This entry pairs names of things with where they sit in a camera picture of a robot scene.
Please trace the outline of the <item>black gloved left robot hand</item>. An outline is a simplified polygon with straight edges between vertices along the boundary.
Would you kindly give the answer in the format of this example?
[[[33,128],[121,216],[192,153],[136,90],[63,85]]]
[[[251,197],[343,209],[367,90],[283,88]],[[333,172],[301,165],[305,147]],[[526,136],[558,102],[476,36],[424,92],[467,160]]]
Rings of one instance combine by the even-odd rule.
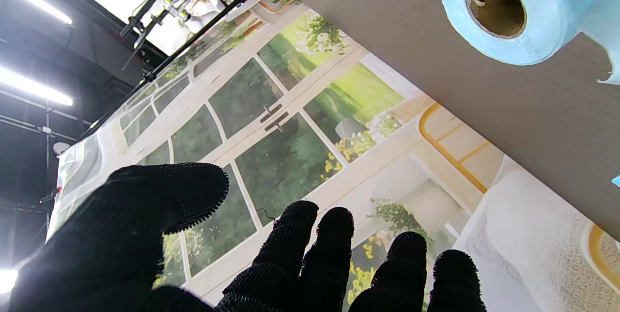
[[[163,236],[208,219],[230,187],[219,166],[133,165],[111,173],[18,269],[9,312],[339,312],[352,257],[354,217],[290,204],[250,267],[216,306],[177,286],[153,283],[164,267]]]

